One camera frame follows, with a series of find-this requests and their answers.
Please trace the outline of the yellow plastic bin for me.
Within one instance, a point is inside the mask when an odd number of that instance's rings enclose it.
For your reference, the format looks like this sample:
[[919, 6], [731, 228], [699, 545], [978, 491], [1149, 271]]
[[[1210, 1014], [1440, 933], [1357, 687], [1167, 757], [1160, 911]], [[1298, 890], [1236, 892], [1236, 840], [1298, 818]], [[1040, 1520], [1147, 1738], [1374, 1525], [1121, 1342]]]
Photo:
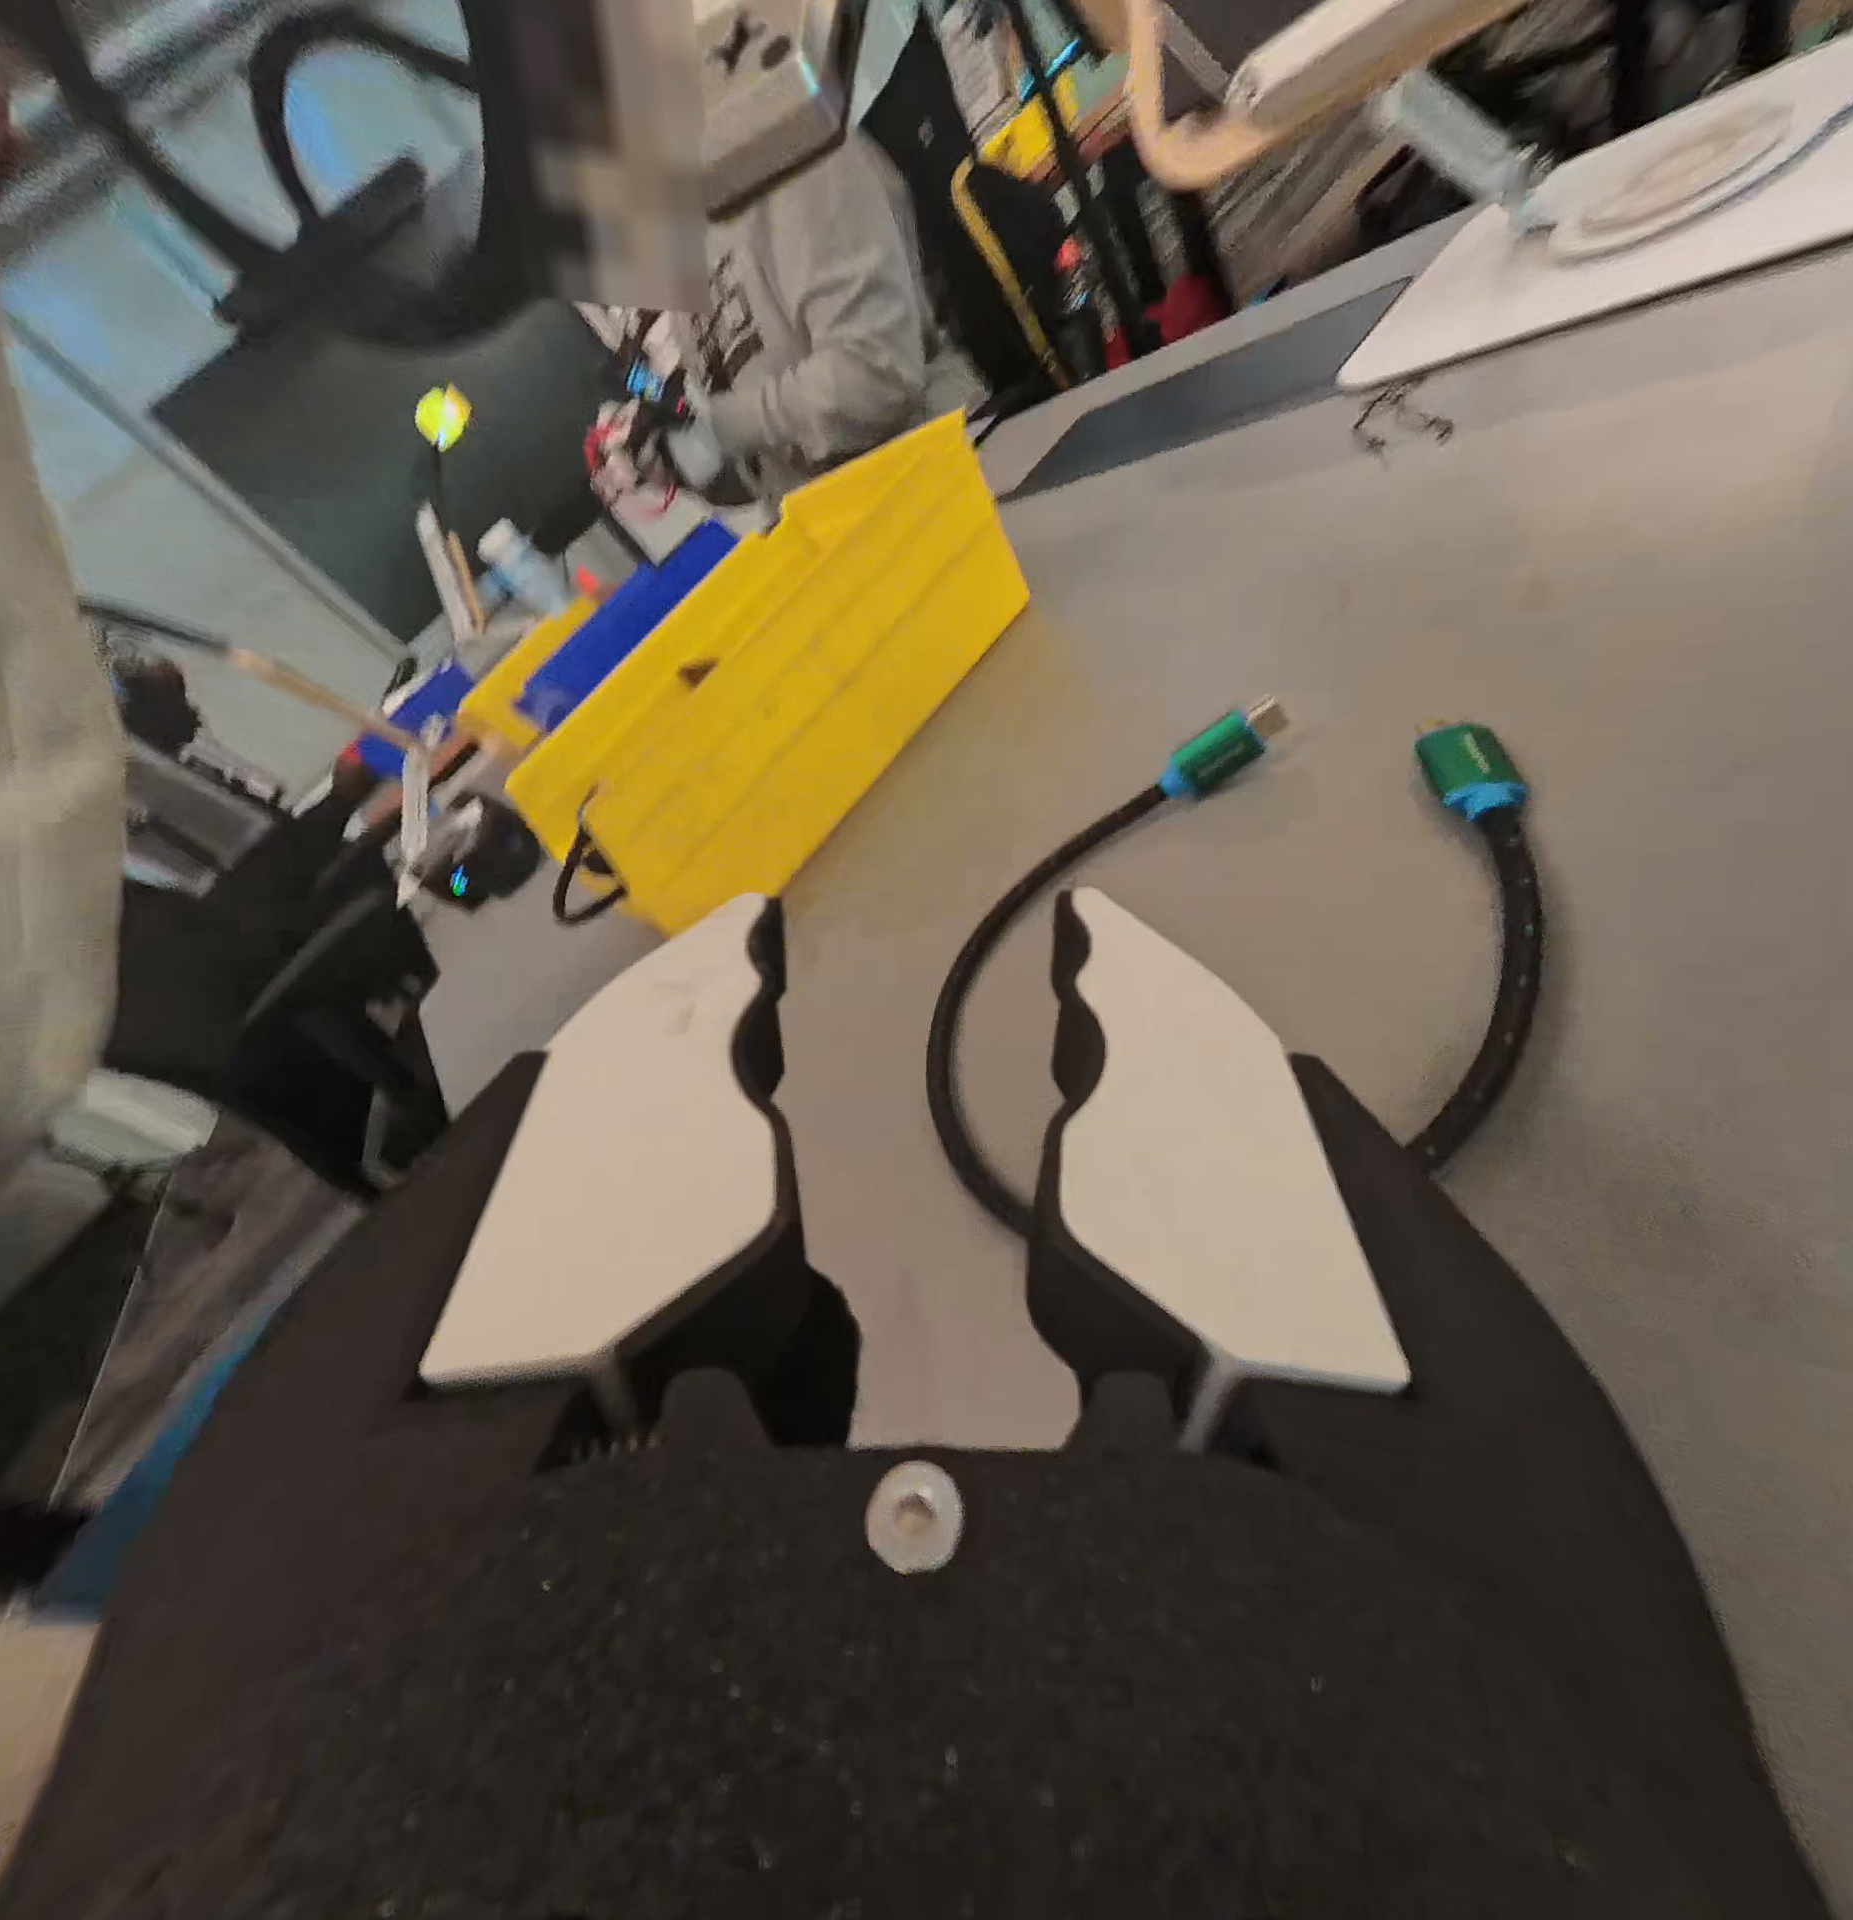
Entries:
[[504, 633], [512, 645], [464, 693], [457, 733], [495, 757], [526, 757], [544, 727], [526, 717], [522, 698], [534, 675], [602, 611], [594, 594], [575, 594], [566, 611]]
[[678, 936], [783, 896], [1028, 611], [963, 410], [783, 498], [512, 770], [551, 859]]

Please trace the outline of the black bag yellow trim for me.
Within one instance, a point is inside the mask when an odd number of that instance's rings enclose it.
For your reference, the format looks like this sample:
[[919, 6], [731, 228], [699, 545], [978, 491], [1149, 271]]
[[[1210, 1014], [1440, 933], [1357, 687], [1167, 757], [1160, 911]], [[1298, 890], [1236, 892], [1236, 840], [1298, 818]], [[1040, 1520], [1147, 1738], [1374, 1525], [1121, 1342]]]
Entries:
[[963, 153], [941, 263], [955, 334], [990, 393], [1040, 405], [1105, 374], [1092, 261], [1040, 185]]

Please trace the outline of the person's cream sweatshirt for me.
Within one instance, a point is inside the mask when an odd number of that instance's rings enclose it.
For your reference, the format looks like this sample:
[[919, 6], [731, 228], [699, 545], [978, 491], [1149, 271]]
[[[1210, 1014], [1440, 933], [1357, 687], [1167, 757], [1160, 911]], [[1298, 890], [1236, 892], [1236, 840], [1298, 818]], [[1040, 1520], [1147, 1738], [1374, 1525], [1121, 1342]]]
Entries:
[[100, 1065], [122, 890], [127, 730], [0, 327], [0, 1191]]

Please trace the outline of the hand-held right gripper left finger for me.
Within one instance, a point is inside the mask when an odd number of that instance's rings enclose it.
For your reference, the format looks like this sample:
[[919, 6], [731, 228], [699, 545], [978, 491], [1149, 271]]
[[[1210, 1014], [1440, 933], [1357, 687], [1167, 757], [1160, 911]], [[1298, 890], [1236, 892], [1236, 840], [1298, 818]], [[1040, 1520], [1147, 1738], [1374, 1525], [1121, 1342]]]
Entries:
[[863, 1335], [807, 1258], [783, 994], [787, 913], [748, 892], [566, 1021], [419, 1384], [566, 1382], [628, 1444], [676, 1382], [719, 1373], [772, 1444], [848, 1444]]

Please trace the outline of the grey desk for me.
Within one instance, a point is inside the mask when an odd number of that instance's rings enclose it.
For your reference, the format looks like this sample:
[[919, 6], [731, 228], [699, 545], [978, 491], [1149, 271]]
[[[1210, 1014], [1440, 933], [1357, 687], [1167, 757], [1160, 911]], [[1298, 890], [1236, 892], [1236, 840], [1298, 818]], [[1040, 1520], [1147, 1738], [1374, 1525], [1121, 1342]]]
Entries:
[[1394, 1136], [1465, 1069], [1494, 890], [1425, 725], [1494, 727], [1544, 890], [1529, 1055], [1445, 1191], [1599, 1373], [1853, 1918], [1853, 246], [1019, 495], [1033, 607], [791, 896], [787, 1113], [858, 1444], [1057, 1444], [955, 1185], [928, 1009], [979, 911], [1236, 703], [1288, 730], [1083, 881]]

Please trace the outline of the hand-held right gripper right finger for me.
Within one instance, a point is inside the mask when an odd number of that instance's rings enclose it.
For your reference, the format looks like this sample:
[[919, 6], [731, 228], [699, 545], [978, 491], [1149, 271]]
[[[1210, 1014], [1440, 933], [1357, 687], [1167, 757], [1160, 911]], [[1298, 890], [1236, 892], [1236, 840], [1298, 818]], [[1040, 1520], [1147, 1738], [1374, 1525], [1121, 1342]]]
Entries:
[[1408, 1356], [1279, 1033], [1103, 890], [1057, 896], [1054, 994], [1028, 1308], [1083, 1404], [1147, 1376], [1204, 1454], [1259, 1382], [1401, 1399]]

